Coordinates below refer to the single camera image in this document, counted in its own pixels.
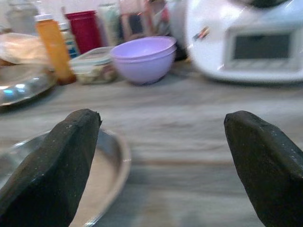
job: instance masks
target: white appliance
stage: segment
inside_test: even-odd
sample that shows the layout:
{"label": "white appliance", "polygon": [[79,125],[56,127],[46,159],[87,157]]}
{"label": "white appliance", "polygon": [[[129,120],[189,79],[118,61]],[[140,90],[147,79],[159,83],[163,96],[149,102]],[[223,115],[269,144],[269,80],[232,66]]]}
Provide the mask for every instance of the white appliance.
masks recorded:
{"label": "white appliance", "polygon": [[187,52],[204,75],[238,82],[303,81],[303,0],[258,6],[266,1],[187,0]]}

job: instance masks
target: metal tray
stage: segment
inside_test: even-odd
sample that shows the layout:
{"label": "metal tray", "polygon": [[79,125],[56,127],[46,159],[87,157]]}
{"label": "metal tray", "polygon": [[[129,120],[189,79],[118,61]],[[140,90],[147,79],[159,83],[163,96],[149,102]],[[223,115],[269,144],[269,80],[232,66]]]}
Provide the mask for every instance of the metal tray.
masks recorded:
{"label": "metal tray", "polygon": [[[0,154],[0,189],[46,135],[15,144]],[[111,131],[100,130],[89,179],[70,227],[95,225],[122,190],[130,166],[131,154],[126,141]]]}
{"label": "metal tray", "polygon": [[45,65],[22,64],[0,69],[0,106],[29,100],[56,84]]}

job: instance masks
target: gray countertop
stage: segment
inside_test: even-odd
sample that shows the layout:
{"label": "gray countertop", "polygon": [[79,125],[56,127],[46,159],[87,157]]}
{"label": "gray countertop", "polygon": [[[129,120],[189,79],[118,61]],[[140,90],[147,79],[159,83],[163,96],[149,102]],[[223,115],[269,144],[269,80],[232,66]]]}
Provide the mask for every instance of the gray countertop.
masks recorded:
{"label": "gray countertop", "polygon": [[74,83],[1,109],[0,146],[49,130],[81,108],[100,112],[103,126],[122,132],[133,155],[125,188],[100,227],[263,226],[233,165],[227,113],[250,111],[303,148],[302,86],[217,83],[183,62],[153,85]]}

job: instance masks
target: stacked bowls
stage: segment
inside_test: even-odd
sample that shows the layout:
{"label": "stacked bowls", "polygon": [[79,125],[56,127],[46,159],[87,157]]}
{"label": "stacked bowls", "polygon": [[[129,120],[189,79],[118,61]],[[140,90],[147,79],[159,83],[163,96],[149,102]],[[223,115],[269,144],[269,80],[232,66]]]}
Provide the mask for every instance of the stacked bowls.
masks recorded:
{"label": "stacked bowls", "polygon": [[132,83],[151,84],[170,70],[176,52],[176,39],[152,36],[135,39],[110,51],[117,71]]}

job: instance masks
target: appliance display screen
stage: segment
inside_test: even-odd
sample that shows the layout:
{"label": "appliance display screen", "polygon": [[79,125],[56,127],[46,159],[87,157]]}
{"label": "appliance display screen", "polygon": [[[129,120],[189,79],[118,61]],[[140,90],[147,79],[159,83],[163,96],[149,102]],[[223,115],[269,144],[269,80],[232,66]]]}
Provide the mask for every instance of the appliance display screen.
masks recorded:
{"label": "appliance display screen", "polygon": [[291,33],[235,37],[233,59],[285,59],[290,55]]}

